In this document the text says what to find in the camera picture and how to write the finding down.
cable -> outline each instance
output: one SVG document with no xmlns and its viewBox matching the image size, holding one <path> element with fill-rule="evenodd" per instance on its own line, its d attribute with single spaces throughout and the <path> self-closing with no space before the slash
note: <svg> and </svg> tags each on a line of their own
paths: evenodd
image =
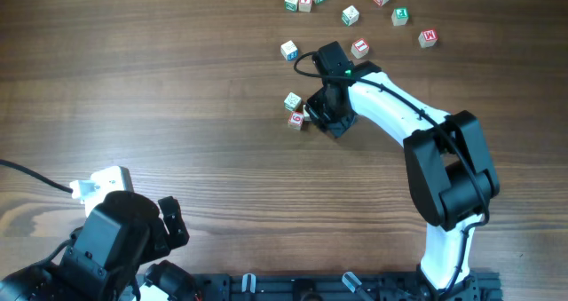
<svg viewBox="0 0 568 301">
<path fill-rule="evenodd" d="M 452 275 L 452 279 L 450 280 L 449 284 L 447 285 L 447 287 L 444 289 L 444 291 L 440 295 L 440 299 L 444 299 L 442 296 L 446 296 L 446 295 L 450 294 L 450 292 L 454 288 L 454 285 L 455 285 L 455 282 L 458 279 L 458 276 L 462 272 L 463 262 L 464 262 L 464 259 L 465 259 L 465 250 L 466 250 L 467 244 L 468 244 L 469 230 L 471 230 L 474 227 L 485 226 L 489 222 L 489 207 L 487 206 L 487 202 L 485 200 L 485 197 L 483 196 L 483 192 L 482 192 L 481 187 L 479 186 L 479 184 L 476 180 L 476 177 L 475 177 L 473 171 L 471 170 L 470 166 L 467 164 L 467 161 L 466 161 L 465 157 L 463 156 L 462 151 L 460 151 L 458 146 L 455 145 L 452 138 L 442 129 L 442 127 L 440 127 L 440 125 L 436 121 L 434 121 L 434 119 L 432 119 L 429 115 L 427 115 L 424 110 L 418 108 L 412 102 L 410 102 L 407 99 L 405 99 L 404 97 L 400 96 L 395 91 L 392 91 L 391 89 L 385 87 L 383 84 L 376 83 L 376 82 L 373 82 L 373 81 L 370 81 L 370 80 L 367 80 L 367 79 L 362 79 L 362 78 L 355 79 L 355 78 L 350 78 L 350 77 L 340 76 L 340 75 L 311 74 L 311 73 L 306 73 L 306 72 L 298 69 L 298 67 L 297 67 L 298 63 L 302 59 L 309 57 L 309 56 L 312 56 L 312 55 L 315 55 L 315 54 L 317 54 L 317 52 L 312 51 L 312 52 L 307 52 L 307 53 L 303 54 L 302 56 L 300 56 L 300 58 L 298 58 L 296 60 L 296 62 L 294 63 L 294 71 L 296 71 L 300 75 L 305 75 L 305 76 L 309 76 L 309 77 L 312 77 L 312 78 L 320 78 L 320 79 L 328 79 L 328 80 L 341 80 L 341 81 L 347 81 L 347 82 L 351 82 L 351 83 L 370 84 L 370 85 L 378 88 L 380 91 L 388 92 L 390 95 L 392 95 L 393 97 L 395 97 L 396 99 L 400 100 L 402 103 L 404 103 L 405 105 L 407 105 L 408 107 L 413 109 L 420 117 L 426 119 L 426 121 L 428 121 L 434 127 L 436 132 L 442 137 L 442 139 L 447 143 L 447 145 L 450 146 L 450 148 L 458 156 L 458 158 L 461 162 L 461 165 L 463 166 L 463 169 L 465 169 L 465 171 L 467 172 L 468 177 L 471 180 L 471 183 L 476 190 L 477 198 L 479 199 L 479 201 L 481 202 L 481 205 L 483 207 L 484 218 L 483 218 L 482 221 L 475 222 L 475 223 L 472 223 L 470 225 L 467 225 L 461 231 L 462 232 L 462 239 L 461 239 L 460 256 L 458 257 L 458 263 L 455 267 L 455 271 L 454 271 L 454 274 Z"/>
<path fill-rule="evenodd" d="M 49 185 L 49 186 L 53 186 L 54 188 L 57 188 L 57 189 L 59 189 L 59 190 L 61 190 L 61 191 L 65 191 L 65 192 L 70 193 L 70 194 L 73 193 L 73 189 L 71 189 L 70 187 L 63 186 L 63 185 L 61 185 L 61 184 L 59 184 L 59 183 L 57 183 L 57 182 L 55 182 L 55 181 L 53 181 L 53 180 L 50 180 L 50 179 L 48 179 L 48 178 L 42 176 L 41 174 L 39 174 L 39 173 L 37 173 L 37 172 L 35 172 L 35 171 L 33 171 L 33 170 L 30 170 L 30 169 L 28 169 L 28 168 L 26 168 L 26 167 L 24 167 L 24 166 L 21 166 L 21 165 L 19 165 L 19 164 L 17 164 L 17 163 L 9 162 L 9 161 L 4 160 L 4 159 L 0 159 L 0 165 L 3 165 L 3 166 L 6 166 L 6 167 L 8 167 L 8 168 L 12 168 L 12 169 L 18 170 L 18 171 L 20 171 L 20 172 L 24 172 L 25 174 L 27 174 L 27 175 L 29 175 L 29 176 L 31 176 L 31 177 L 34 177 L 34 178 L 36 178 L 36 179 L 38 179 L 38 180 L 44 182 L 45 184 L 47 184 L 47 185 Z"/>
<path fill-rule="evenodd" d="M 40 266 L 46 267 L 66 246 L 75 244 L 75 240 L 68 239 L 63 241 L 47 258 L 37 261 L 34 264 L 29 265 L 28 267 L 32 266 Z"/>
</svg>

wood grain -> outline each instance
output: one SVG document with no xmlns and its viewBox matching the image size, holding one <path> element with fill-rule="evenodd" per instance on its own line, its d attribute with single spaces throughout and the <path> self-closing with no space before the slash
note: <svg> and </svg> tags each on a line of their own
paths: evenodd
<svg viewBox="0 0 568 301">
<path fill-rule="evenodd" d="M 364 37 L 395 83 L 484 127 L 501 194 L 470 265 L 500 272 L 508 300 L 565 299 L 566 1 L 283 1 L 0 0 L 0 157 L 62 183 L 123 165 L 139 193 L 176 196 L 192 239 L 170 259 L 190 272 L 410 271 L 425 224 L 398 144 L 365 119 L 337 140 L 286 124 L 288 93 L 320 83 L 280 45 L 348 51 Z M 396 6 L 407 26 L 391 25 Z M 440 40 L 422 50 L 425 28 Z M 0 184 L 0 276 L 84 222 L 78 202 L 17 171 Z"/>
</svg>

wooden surface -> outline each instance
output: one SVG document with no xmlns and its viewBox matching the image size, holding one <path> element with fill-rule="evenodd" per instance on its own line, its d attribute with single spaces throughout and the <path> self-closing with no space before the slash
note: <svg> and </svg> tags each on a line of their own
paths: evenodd
<svg viewBox="0 0 568 301">
<path fill-rule="evenodd" d="M 397 6 L 411 19 L 394 28 Z M 422 50 L 425 28 L 440 39 Z M 338 140 L 287 127 L 284 98 L 320 82 L 280 45 L 364 37 L 400 87 L 482 123 L 501 194 L 470 265 L 500 272 L 508 300 L 566 299 L 567 34 L 566 0 L 0 0 L 0 157 L 65 184 L 128 167 L 139 193 L 181 202 L 192 239 L 170 260 L 190 272 L 412 271 L 425 223 L 400 146 L 365 119 Z M 17 171 L 0 185 L 0 276 L 84 222 Z"/>
</svg>

wooden table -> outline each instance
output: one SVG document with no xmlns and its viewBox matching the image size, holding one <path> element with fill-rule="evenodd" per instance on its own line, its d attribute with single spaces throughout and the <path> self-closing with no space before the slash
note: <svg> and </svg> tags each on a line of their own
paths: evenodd
<svg viewBox="0 0 568 301">
<path fill-rule="evenodd" d="M 351 4 L 361 16 L 347 28 Z M 411 19 L 395 28 L 398 6 Z M 0 157 L 65 184 L 128 167 L 140 194 L 182 204 L 192 238 L 170 260 L 189 272 L 412 271 L 426 227 L 400 146 L 365 119 L 337 140 L 287 127 L 284 98 L 320 82 L 280 45 L 348 51 L 363 37 L 400 87 L 482 123 L 501 194 L 471 266 L 500 272 L 508 300 L 566 299 L 567 12 L 566 0 L 327 0 L 311 13 L 284 0 L 0 0 Z M 440 39 L 423 50 L 425 28 Z M 0 184 L 0 276 L 84 222 L 79 202 L 17 171 Z"/>
</svg>

wire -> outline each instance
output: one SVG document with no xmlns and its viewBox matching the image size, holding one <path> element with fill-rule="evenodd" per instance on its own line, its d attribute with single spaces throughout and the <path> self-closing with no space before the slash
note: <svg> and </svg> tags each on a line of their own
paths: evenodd
<svg viewBox="0 0 568 301">
<path fill-rule="evenodd" d="M 475 188 L 477 198 L 479 199 L 479 201 L 481 202 L 481 205 L 483 207 L 484 218 L 483 218 L 482 221 L 475 222 L 475 223 L 467 225 L 461 231 L 462 232 L 461 248 L 460 248 L 460 255 L 458 257 L 458 263 L 455 267 L 455 271 L 454 271 L 454 274 L 452 275 L 452 279 L 450 280 L 449 284 L 444 289 L 444 291 L 440 294 L 440 298 L 444 299 L 442 296 L 447 296 L 447 295 L 450 294 L 450 292 L 454 288 L 454 285 L 455 285 L 455 282 L 458 279 L 458 276 L 462 272 L 463 262 L 464 262 L 464 259 L 465 259 L 465 250 L 467 248 L 467 243 L 468 243 L 468 238 L 469 238 L 469 230 L 473 229 L 474 227 L 485 226 L 489 222 L 489 207 L 487 205 L 487 201 L 485 200 L 485 197 L 483 196 L 483 191 L 481 190 L 481 187 L 479 186 L 479 184 L 476 180 L 475 174 L 473 173 L 470 166 L 468 165 L 465 157 L 462 154 L 462 151 L 460 151 L 458 146 L 455 145 L 452 138 L 442 129 L 442 127 L 440 127 L 440 125 L 436 121 L 434 121 L 434 119 L 432 119 L 428 114 L 426 114 L 426 112 L 424 110 L 418 108 L 415 104 L 408 101 L 404 97 L 400 96 L 395 91 L 392 91 L 391 89 L 385 87 L 381 83 L 376 83 L 376 82 L 373 82 L 373 81 L 370 81 L 370 80 L 367 80 L 367 79 L 362 79 L 362 78 L 355 79 L 355 78 L 350 78 L 350 77 L 341 76 L 341 75 L 311 74 L 311 73 L 306 73 L 306 72 L 298 69 L 298 67 L 297 67 L 298 63 L 302 59 L 309 57 L 309 56 L 312 56 L 312 55 L 316 55 L 316 54 L 317 54 L 317 52 L 312 51 L 312 52 L 307 52 L 307 53 L 303 54 L 302 56 L 300 56 L 300 58 L 298 58 L 296 60 L 296 62 L 294 63 L 294 71 L 296 71 L 300 75 L 305 75 L 305 76 L 309 76 L 309 77 L 312 77 L 312 78 L 320 78 L 320 79 L 328 79 L 328 80 L 341 80 L 341 81 L 347 81 L 347 82 L 351 82 L 351 83 L 370 84 L 370 85 L 378 88 L 380 91 L 388 92 L 390 95 L 392 95 L 393 97 L 395 97 L 396 99 L 400 100 L 402 103 L 404 103 L 405 105 L 407 105 L 408 107 L 413 109 L 421 118 L 426 119 L 426 121 L 428 121 L 434 127 L 436 132 L 442 137 L 442 139 L 447 143 L 447 145 L 450 146 L 450 148 L 458 156 L 458 158 L 461 162 L 461 165 L 463 166 L 463 169 L 465 169 L 466 173 L 468 174 L 468 177 L 471 180 L 473 187 Z"/>
<path fill-rule="evenodd" d="M 28 267 L 32 266 L 40 266 L 46 267 L 66 246 L 75 244 L 75 240 L 68 239 L 63 241 L 47 258 L 37 261 L 34 264 L 29 265 Z"/>
<path fill-rule="evenodd" d="M 25 174 L 27 174 L 27 175 L 29 175 L 29 176 L 31 176 L 31 177 L 34 177 L 34 178 L 36 178 L 36 179 L 38 179 L 38 180 L 44 182 L 45 184 L 47 184 L 47 185 L 49 185 L 49 186 L 53 186 L 54 188 L 57 188 L 57 189 L 59 189 L 59 190 L 61 190 L 61 191 L 65 191 L 65 192 L 70 193 L 70 194 L 73 193 L 73 189 L 71 189 L 70 187 L 63 186 L 63 185 L 61 185 L 61 184 L 59 184 L 59 183 L 57 183 L 57 182 L 55 182 L 55 181 L 53 181 L 53 180 L 48 179 L 47 177 L 42 176 L 41 174 L 39 174 L 39 173 L 37 173 L 37 172 L 35 172 L 35 171 L 33 171 L 33 170 L 30 170 L 30 169 L 28 169 L 28 168 L 26 168 L 26 167 L 24 167 L 24 166 L 21 166 L 21 165 L 19 165 L 19 164 L 17 164 L 17 163 L 9 162 L 9 161 L 4 160 L 4 159 L 0 159 L 0 165 L 3 165 L 3 166 L 6 166 L 6 167 L 8 167 L 8 168 L 12 168 L 12 169 L 18 170 L 18 171 L 20 171 L 20 172 L 24 172 Z"/>
</svg>

